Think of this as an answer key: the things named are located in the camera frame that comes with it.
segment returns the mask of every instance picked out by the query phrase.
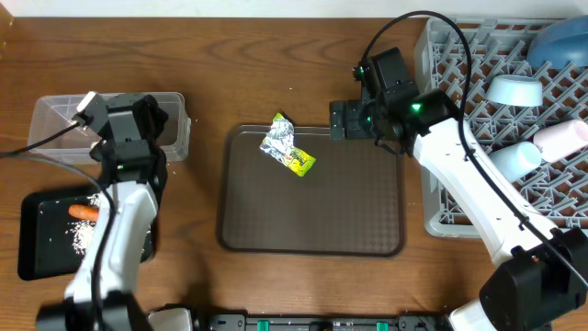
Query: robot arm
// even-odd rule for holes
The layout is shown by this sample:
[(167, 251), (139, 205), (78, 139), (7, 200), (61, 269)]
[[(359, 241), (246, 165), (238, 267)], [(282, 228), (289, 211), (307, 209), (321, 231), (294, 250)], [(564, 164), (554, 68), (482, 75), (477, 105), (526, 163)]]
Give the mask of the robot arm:
[[(112, 291), (134, 293), (139, 279), (139, 264), (145, 235), (157, 216), (157, 199), (149, 184), (127, 181), (112, 184), (107, 192), (117, 205), (117, 214), (102, 257), (100, 296), (105, 299)], [(96, 253), (108, 223), (110, 208), (101, 195), (100, 212), (92, 244), (87, 249), (72, 282), (65, 290), (65, 299), (74, 302), (91, 300), (91, 272)]]
[(521, 224), (470, 158), (584, 278), (588, 238), (580, 229), (562, 233), (531, 207), (486, 156), (467, 123), (465, 140), (475, 153), (465, 156), (459, 108), (443, 91), (420, 95), (398, 49), (362, 60), (354, 76), (362, 83), (361, 99), (331, 103), (331, 138), (397, 142), (454, 197), (498, 266), (480, 299), (450, 315), (455, 331), (530, 331), (585, 303), (581, 280)]
[[(512, 258), (511, 251), (517, 246), (529, 250), (541, 244), (530, 231), (520, 226), (519, 220), (504, 205), (486, 183), (474, 165), (464, 157), (458, 136), (458, 121), (447, 119), (429, 128), (430, 133), (418, 135), (414, 144), (414, 158), (433, 173), (451, 193), (476, 227), (488, 249), (492, 263), (500, 265)], [(476, 153), (480, 164), (502, 191), (530, 222), (547, 238), (555, 223), (539, 214), (528, 201), (504, 178), (492, 161), (483, 152), (469, 128), (465, 128), (466, 139)]]
[(105, 101), (90, 92), (73, 120), (101, 137), (90, 156), (102, 165), (98, 183), (107, 187), (114, 209), (100, 194), (95, 233), (84, 261), (65, 300), (41, 307), (37, 329), (95, 329), (92, 271), (99, 261), (97, 298), (108, 330), (152, 330), (133, 294), (145, 235), (157, 216), (167, 180), (165, 154), (155, 143), (167, 114), (150, 95), (123, 94)]

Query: gray dish rack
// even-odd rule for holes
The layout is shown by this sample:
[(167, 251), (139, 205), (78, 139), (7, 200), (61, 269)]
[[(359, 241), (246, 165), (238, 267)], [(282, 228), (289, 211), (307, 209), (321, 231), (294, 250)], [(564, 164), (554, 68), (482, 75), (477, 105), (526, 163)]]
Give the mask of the gray dish rack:
[[(545, 63), (534, 69), (525, 61), (531, 40), (556, 20), (458, 18), (455, 22), (472, 52), (467, 119), (486, 153), (529, 140), (538, 130), (565, 120), (588, 121), (588, 68), (570, 63), (554, 70)], [(429, 19), (414, 49), (421, 92), (441, 88), (459, 104), (466, 73), (464, 54), (455, 31), (437, 18)], [(544, 86), (544, 105), (519, 108), (487, 101), (485, 91), (498, 74), (538, 78)], [(587, 173), (588, 148), (584, 148), (559, 162), (541, 165), (514, 186), (560, 228), (582, 227), (582, 223), (588, 227)], [(463, 210), (425, 168), (421, 182), (424, 226), (430, 234), (480, 237)]]

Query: yellow snack package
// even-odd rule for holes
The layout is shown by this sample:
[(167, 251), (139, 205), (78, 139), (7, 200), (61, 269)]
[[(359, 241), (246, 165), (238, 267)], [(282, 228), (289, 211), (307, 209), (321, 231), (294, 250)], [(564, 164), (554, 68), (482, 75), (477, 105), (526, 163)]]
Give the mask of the yellow snack package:
[(282, 114), (274, 117), (274, 122), (259, 148), (300, 177), (316, 161), (314, 157), (294, 146), (294, 126)]

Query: blue bowl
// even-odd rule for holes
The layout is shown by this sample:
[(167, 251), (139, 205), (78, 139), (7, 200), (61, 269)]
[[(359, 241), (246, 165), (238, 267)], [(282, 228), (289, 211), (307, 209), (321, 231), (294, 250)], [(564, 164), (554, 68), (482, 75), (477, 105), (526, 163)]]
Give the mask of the blue bowl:
[(533, 68), (546, 61), (551, 62), (551, 69), (558, 70), (570, 62), (588, 66), (588, 16), (569, 18), (539, 32), (529, 46), (526, 60)]

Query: carrot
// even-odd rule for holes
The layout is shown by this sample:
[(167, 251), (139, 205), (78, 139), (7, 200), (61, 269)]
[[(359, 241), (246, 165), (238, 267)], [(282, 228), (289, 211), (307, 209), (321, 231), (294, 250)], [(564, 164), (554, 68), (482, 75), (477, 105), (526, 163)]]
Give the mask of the carrot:
[(71, 205), (70, 215), (80, 220), (88, 220), (91, 222), (98, 221), (98, 209), (88, 207), (85, 205)]

